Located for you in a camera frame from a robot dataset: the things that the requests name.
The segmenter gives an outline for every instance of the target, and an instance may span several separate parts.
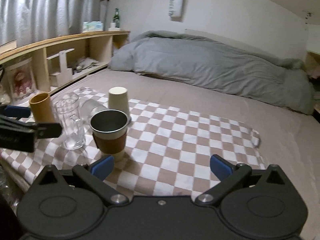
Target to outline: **brown cup sleeve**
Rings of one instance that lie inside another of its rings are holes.
[[[116,154],[118,152],[121,152],[125,147],[126,137],[127,133],[125,132],[124,135],[120,136],[117,139],[106,140],[95,136],[93,133],[93,139],[96,143],[97,148],[105,154]]]

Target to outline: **checkered cloth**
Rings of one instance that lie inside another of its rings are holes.
[[[74,92],[107,106],[106,94],[89,88]],[[219,183],[209,167],[212,154],[233,164],[265,168],[257,150],[259,134],[244,123],[135,99],[129,105],[132,122],[126,155],[115,163],[105,180],[129,198],[180,194],[195,198]],[[98,160],[102,153],[95,146],[89,126],[85,126],[85,138],[85,146],[78,150],[66,150],[61,138],[52,138],[38,140],[34,153],[4,150],[1,156],[32,183],[45,165],[70,169]]]

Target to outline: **clear drinking glass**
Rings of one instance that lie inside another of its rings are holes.
[[[83,123],[79,113],[79,97],[75,93],[57,96],[52,100],[55,114],[63,126],[64,147],[75,150],[85,143]]]
[[[91,117],[107,108],[93,99],[88,99],[80,107],[80,115],[85,124],[89,124]]]

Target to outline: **yellow cylindrical cup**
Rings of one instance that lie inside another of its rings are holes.
[[[49,93],[35,95],[29,104],[36,122],[55,122]]]

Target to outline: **paper cup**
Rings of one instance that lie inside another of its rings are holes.
[[[109,90],[108,108],[124,112],[130,118],[128,90],[123,87],[114,87]]]
[[[29,104],[36,122],[55,122],[49,93],[35,95]]]
[[[128,116],[116,109],[101,111],[90,120],[97,148],[105,154],[111,154],[115,162],[120,161],[124,156],[128,124]]]

